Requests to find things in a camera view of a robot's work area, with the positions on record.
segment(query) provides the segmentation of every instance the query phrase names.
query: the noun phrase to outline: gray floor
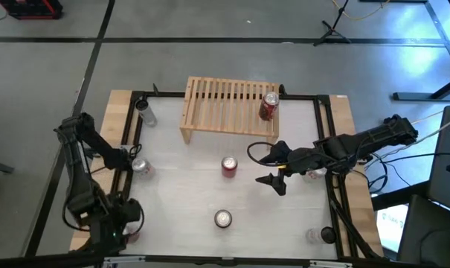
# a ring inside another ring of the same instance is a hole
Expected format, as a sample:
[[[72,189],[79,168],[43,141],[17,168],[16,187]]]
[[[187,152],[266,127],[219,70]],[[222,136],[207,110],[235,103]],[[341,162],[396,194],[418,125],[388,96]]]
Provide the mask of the gray floor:
[[[0,21],[0,36],[97,36],[107,0],[61,2],[61,20],[7,18]],[[449,4],[431,4],[450,38]],[[350,0],[348,13],[362,16],[378,6]],[[316,38],[324,32],[320,21],[332,21],[336,12],[330,0],[117,0],[106,36]],[[389,4],[362,21],[343,18],[338,29],[352,38],[439,38],[422,4]],[[22,252],[59,147],[52,129],[72,110],[92,47],[0,43],[0,161],[16,169],[0,173],[0,258]],[[415,121],[443,109],[445,103],[397,103],[390,94],[440,88],[450,81],[450,57],[445,48],[403,45],[104,44],[83,108],[99,128],[111,90],[150,90],[156,83],[160,90],[180,91],[189,75],[267,80],[291,93],[349,95],[361,131],[394,113]],[[440,118],[416,124],[420,136],[438,128]],[[432,152],[435,138],[398,156]],[[431,158],[395,165],[413,184],[428,179]],[[378,165],[367,172],[370,178],[381,173]],[[390,175],[384,191],[405,186],[392,170]],[[63,174],[41,255],[68,249],[72,232],[60,219],[66,185]]]

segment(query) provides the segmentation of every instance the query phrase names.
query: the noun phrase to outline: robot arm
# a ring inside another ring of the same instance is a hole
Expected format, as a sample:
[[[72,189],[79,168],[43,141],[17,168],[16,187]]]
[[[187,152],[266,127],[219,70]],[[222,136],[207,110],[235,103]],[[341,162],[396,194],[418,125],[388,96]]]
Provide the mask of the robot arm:
[[[371,130],[355,135],[342,134],[314,141],[314,148],[291,150],[286,142],[279,141],[271,144],[272,147],[267,156],[256,160],[249,153],[249,149],[255,144],[263,144],[257,142],[248,147],[248,155],[260,165],[278,167],[277,176],[269,174],[257,178],[256,181],[272,186],[279,195],[285,195],[284,176],[291,176],[293,173],[304,175],[309,170],[320,168],[345,175],[356,165],[358,159],[366,158],[388,145],[411,144],[417,140],[417,136],[418,132],[407,118],[394,115]]]
[[[117,253],[125,249],[125,225],[139,220],[141,214],[143,217],[142,208],[134,199],[125,200],[121,193],[104,193],[91,177],[83,142],[103,157],[108,169],[130,169],[129,154],[112,148],[95,131],[94,119],[86,113],[66,118],[55,132],[64,150],[69,175],[65,207],[79,227],[89,226],[91,237],[85,250]]]

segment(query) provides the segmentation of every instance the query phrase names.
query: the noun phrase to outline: wooden slatted rack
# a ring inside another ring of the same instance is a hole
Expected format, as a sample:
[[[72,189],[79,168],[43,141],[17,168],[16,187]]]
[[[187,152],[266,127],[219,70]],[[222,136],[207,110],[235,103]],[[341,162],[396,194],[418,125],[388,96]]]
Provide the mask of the wooden slatted rack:
[[[189,77],[180,130],[185,144],[194,130],[266,137],[279,136],[279,107],[270,121],[258,111],[267,92],[279,94],[279,84],[209,77]]]

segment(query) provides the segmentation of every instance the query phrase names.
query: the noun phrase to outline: soda can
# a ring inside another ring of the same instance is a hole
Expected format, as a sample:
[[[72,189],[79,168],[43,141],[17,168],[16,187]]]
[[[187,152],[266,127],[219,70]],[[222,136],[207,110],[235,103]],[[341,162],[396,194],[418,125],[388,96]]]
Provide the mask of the soda can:
[[[126,226],[126,228],[124,228],[124,230],[122,231],[122,235],[127,237],[127,243],[129,244],[129,243],[135,243],[141,234],[140,233],[134,234],[134,231],[132,230],[132,228],[129,226]]]
[[[261,106],[259,115],[260,118],[269,121],[272,119],[274,113],[279,105],[279,95],[276,92],[268,92],[261,99]]]
[[[335,243],[337,234],[332,227],[313,228],[307,231],[306,238],[309,243]]]
[[[155,117],[152,108],[150,108],[148,101],[138,100],[135,103],[135,108],[147,126],[155,127],[155,125],[157,125],[157,118]]]
[[[147,159],[136,157],[132,161],[132,170],[137,173],[142,173],[144,175],[151,175],[153,172],[153,166]]]
[[[222,174],[227,178],[233,178],[237,173],[238,161],[233,156],[226,156],[222,159]]]
[[[226,228],[231,225],[232,217],[229,211],[220,209],[215,214],[215,224],[220,228]]]
[[[325,167],[318,170],[307,171],[307,176],[312,180],[323,179],[326,176],[327,169]]]

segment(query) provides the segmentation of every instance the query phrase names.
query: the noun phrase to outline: white table surface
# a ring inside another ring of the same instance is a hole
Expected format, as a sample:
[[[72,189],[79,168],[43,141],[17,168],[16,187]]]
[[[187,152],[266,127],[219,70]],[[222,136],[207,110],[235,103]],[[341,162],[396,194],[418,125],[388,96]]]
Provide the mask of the white table surface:
[[[246,155],[246,147],[263,137],[195,131],[186,145],[179,130],[183,99],[149,98],[156,127],[142,126],[140,157],[155,167],[153,178],[134,174],[130,197],[144,208],[138,241],[124,254],[243,258],[336,259],[335,245],[311,244],[310,228],[332,226],[323,180],[306,182],[295,174],[285,178],[287,195],[255,182],[272,172]],[[312,147],[318,140],[314,106],[307,100],[282,100],[280,137],[291,149]],[[260,158],[265,146],[251,153]],[[233,179],[222,176],[220,162],[238,160]],[[232,224],[221,229],[213,216],[231,212]],[[132,228],[138,223],[130,223]]]

